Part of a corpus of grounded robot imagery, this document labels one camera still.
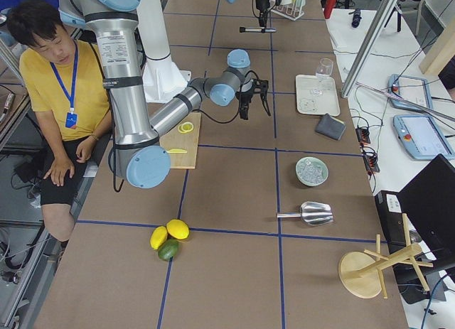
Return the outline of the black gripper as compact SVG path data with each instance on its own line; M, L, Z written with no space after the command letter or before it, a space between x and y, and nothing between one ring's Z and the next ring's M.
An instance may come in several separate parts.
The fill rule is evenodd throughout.
M267 100L267 93L269 88L268 80L252 79L247 83L247 86L241 86L240 90L236 93L236 98L239 101L239 115L243 120L249 119L250 102L253 95L260 95L262 106L268 117L271 116L269 103Z
M271 0L255 0L256 9L259 11L259 26L267 25L267 12L271 9ZM274 0L276 5L280 5L282 0Z

